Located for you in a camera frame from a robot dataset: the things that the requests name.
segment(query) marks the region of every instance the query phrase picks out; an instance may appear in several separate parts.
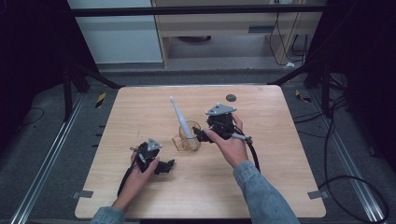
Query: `glass cup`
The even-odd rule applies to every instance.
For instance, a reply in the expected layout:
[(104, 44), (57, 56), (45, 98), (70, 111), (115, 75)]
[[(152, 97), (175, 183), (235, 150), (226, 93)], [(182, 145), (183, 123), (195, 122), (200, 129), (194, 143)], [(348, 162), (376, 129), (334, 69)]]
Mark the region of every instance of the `glass cup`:
[(172, 139), (175, 143), (177, 150), (179, 151), (195, 151), (201, 146), (201, 143), (198, 141), (192, 129), (193, 127), (197, 129), (201, 129), (201, 126), (197, 122), (192, 120), (187, 121), (187, 124), (189, 125), (193, 138), (192, 139), (186, 138), (186, 134), (184, 134), (183, 129), (179, 127), (178, 135)]

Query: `denim sleeve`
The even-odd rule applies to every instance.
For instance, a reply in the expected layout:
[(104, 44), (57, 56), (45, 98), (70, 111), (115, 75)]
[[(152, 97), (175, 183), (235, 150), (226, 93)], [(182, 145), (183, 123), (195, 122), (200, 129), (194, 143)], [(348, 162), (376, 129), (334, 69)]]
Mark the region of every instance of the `denim sleeve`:
[(233, 176), (247, 202), (252, 223), (300, 223), (283, 196), (251, 161), (238, 164)]
[(123, 223), (125, 213), (114, 207), (101, 207), (91, 220), (91, 224), (119, 224)]

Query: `person's arm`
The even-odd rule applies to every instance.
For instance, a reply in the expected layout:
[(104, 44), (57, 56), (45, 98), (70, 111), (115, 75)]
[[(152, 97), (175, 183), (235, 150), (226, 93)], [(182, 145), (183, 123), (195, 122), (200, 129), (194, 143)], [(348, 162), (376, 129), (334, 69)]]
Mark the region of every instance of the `person's arm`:
[(233, 169), (253, 223), (300, 223), (283, 196), (256, 169), (243, 161)]
[(101, 207), (96, 212), (95, 216), (91, 220), (91, 224), (120, 224), (125, 219), (125, 213), (128, 210), (129, 205), (133, 201), (134, 197), (139, 194), (143, 187), (146, 186), (149, 178), (157, 168), (159, 158), (156, 158), (149, 166), (148, 169), (142, 173), (136, 166), (133, 168), (131, 174), (125, 181), (122, 191), (119, 197), (110, 206)]
[[(242, 121), (235, 114), (232, 116), (235, 126), (242, 131)], [(248, 160), (243, 140), (233, 137), (224, 140), (209, 129), (205, 129), (205, 133), (233, 167), (233, 176), (242, 190), (253, 223), (300, 223), (283, 196)]]

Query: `wooden table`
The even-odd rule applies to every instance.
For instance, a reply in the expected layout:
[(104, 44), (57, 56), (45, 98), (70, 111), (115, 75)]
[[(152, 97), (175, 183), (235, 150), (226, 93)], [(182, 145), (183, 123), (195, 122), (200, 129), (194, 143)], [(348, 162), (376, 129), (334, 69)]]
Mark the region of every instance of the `wooden table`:
[[(228, 94), (234, 94), (236, 101), (227, 102)], [(206, 110), (216, 103), (235, 106), (244, 133), (253, 138), (262, 174), (282, 193), (296, 216), (325, 215), (323, 201), (310, 200), (307, 195), (318, 188), (282, 90), (278, 86), (237, 85), (120, 89), (84, 186), (93, 195), (79, 199), (77, 217), (93, 217), (99, 207), (114, 202), (130, 165), (130, 147), (149, 137), (163, 144), (161, 161), (175, 159), (176, 163), (169, 174), (150, 179), (127, 217), (249, 217), (232, 167), (215, 144), (202, 143), (195, 152), (177, 151), (172, 138), (178, 134), (179, 123), (169, 101), (171, 95), (184, 117), (202, 128), (207, 127)]]

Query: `wall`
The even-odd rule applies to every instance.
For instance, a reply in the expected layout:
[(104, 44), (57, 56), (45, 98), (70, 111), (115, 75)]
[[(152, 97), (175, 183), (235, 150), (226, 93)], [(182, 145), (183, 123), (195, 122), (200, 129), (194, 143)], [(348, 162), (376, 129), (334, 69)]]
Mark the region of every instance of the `wall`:
[[(149, 0), (68, 0), (71, 8), (151, 7)], [(153, 16), (77, 18), (98, 65), (162, 63)]]

